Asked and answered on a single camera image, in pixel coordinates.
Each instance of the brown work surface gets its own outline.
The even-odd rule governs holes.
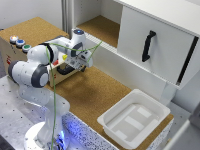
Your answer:
[[[10,42],[10,36],[12,35],[17,35],[19,39],[24,39],[26,44],[30,44],[32,47],[51,40],[59,35],[69,36],[66,32],[40,17],[27,20],[0,31],[0,36],[7,42]]]
[[[104,42],[117,47],[120,30],[120,25],[118,23],[103,16],[98,16],[90,21],[78,25],[77,27]]]
[[[86,69],[84,73],[78,72],[56,85],[56,93],[69,101],[70,111],[120,150],[123,148],[105,134],[97,118],[130,92],[131,89],[95,67]],[[172,119],[170,114],[136,150],[145,150]]]

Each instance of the yellow object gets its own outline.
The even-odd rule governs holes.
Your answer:
[[[63,60],[67,59],[67,55],[63,55]]]

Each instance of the cabinet handle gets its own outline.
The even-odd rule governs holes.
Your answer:
[[[151,44],[151,38],[154,37],[155,35],[156,35],[156,32],[150,31],[149,35],[146,38],[145,45],[144,45],[144,51],[143,51],[143,54],[142,54],[142,61],[143,62],[147,61],[150,58],[150,56],[148,55],[149,47],[150,47],[150,44]]]

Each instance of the white plastic tray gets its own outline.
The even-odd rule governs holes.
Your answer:
[[[98,118],[105,133],[126,149],[137,148],[169,115],[170,109],[133,90]]]

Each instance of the red object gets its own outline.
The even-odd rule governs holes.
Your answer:
[[[8,56],[8,58],[7,58],[7,63],[10,65],[10,63],[11,63],[11,57],[10,56]]]
[[[58,64],[58,60],[56,60],[53,65],[56,66]]]

